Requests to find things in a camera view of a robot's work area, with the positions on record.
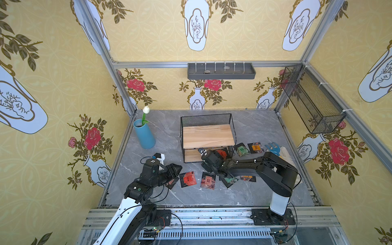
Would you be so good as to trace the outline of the red tea bag shelf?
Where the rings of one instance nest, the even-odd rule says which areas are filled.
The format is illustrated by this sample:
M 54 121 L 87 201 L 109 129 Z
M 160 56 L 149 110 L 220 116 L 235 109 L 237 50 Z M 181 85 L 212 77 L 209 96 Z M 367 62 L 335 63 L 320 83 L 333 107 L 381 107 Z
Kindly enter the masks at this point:
M 229 151 L 226 149 L 217 149 L 215 152 L 219 154 L 223 160 L 230 158 Z

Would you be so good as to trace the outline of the green label tea bag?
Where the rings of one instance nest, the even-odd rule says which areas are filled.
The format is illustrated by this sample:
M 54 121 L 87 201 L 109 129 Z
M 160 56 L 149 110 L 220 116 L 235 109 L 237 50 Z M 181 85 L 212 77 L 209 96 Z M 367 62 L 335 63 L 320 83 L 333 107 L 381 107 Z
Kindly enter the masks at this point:
M 250 154 L 250 151 L 248 150 L 248 148 L 245 146 L 244 143 L 239 143 L 235 145 L 234 148 L 239 157 L 244 157 Z

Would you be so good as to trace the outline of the pink label black tea bag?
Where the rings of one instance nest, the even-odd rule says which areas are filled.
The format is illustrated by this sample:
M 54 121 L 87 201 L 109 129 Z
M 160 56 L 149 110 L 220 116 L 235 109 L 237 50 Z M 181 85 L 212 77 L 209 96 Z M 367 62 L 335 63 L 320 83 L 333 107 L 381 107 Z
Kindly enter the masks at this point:
M 201 179 L 201 187 L 214 190 L 215 189 L 215 179 L 216 179 L 215 174 L 203 172 L 202 179 Z

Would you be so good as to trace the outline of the red label tea bag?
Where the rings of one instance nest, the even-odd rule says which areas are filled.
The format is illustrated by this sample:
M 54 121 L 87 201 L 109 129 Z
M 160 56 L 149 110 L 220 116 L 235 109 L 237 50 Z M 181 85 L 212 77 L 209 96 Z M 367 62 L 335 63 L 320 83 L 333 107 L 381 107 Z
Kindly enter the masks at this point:
M 197 184 L 194 172 L 181 173 L 179 175 L 181 187 L 189 187 Z

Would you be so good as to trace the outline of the orange label tea bag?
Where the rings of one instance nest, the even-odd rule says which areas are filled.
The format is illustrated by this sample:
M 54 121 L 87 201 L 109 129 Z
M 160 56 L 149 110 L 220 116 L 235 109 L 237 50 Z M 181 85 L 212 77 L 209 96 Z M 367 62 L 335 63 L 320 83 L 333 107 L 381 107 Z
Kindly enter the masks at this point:
M 264 153 L 264 149 L 260 142 L 249 143 L 248 148 L 251 154 L 261 154 Z

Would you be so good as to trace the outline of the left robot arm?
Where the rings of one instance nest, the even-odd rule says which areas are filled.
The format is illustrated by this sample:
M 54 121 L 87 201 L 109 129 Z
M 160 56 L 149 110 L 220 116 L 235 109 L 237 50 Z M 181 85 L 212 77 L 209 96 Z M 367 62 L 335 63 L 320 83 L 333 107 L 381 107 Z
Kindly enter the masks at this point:
M 157 159 L 148 159 L 140 176 L 128 185 L 115 215 L 95 244 L 127 245 L 142 228 L 155 223 L 157 205 L 150 201 L 154 188 L 174 180 L 181 170 L 180 165 L 163 165 Z

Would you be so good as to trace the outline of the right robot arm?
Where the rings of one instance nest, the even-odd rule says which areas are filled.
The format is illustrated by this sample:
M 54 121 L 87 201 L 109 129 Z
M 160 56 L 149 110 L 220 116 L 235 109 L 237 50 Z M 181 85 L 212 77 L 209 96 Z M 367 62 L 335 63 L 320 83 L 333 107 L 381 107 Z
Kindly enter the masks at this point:
M 293 165 L 272 152 L 245 160 L 224 158 L 217 150 L 200 148 L 198 152 L 201 155 L 202 167 L 219 176 L 219 180 L 227 188 L 236 182 L 237 177 L 259 176 L 272 190 L 269 208 L 252 212 L 251 219 L 255 225 L 290 224 L 290 215 L 286 214 L 286 210 L 299 175 Z

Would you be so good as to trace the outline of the blue vase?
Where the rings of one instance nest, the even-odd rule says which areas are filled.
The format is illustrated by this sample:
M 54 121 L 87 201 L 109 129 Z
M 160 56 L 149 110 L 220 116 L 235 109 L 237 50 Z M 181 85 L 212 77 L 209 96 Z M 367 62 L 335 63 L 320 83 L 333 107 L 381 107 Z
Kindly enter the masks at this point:
M 148 123 L 143 123 L 142 119 L 137 119 L 133 123 L 133 127 L 141 147 L 143 149 L 151 149 L 156 141 Z

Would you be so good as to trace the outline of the blue garden hand rake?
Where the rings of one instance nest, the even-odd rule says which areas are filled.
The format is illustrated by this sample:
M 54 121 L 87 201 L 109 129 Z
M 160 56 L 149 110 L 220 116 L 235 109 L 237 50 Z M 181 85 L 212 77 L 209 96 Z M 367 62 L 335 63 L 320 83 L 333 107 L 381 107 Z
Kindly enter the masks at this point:
M 277 156 L 280 156 L 281 148 L 275 142 L 266 144 L 264 146 L 265 146 L 267 152 L 271 152 L 271 153 L 273 153 L 273 154 L 275 154 Z

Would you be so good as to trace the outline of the white tulip flower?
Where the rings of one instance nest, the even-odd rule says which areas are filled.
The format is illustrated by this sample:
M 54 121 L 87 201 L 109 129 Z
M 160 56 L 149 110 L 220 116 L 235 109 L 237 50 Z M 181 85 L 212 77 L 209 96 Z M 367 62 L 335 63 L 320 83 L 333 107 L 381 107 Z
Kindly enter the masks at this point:
M 143 108 L 143 115 L 142 115 L 142 121 L 141 121 L 142 126 L 144 126 L 145 124 L 148 123 L 148 121 L 147 121 L 147 115 L 148 115 L 149 113 L 150 113 L 150 107 L 149 107 L 149 106 L 145 106 L 145 107 Z

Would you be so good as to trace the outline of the grey wall rack tray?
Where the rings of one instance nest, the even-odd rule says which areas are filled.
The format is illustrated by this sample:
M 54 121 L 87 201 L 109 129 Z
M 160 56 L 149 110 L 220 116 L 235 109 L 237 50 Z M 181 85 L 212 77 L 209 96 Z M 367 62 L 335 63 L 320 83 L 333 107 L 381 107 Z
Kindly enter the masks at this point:
M 256 70 L 250 62 L 194 62 L 187 64 L 190 80 L 253 80 Z

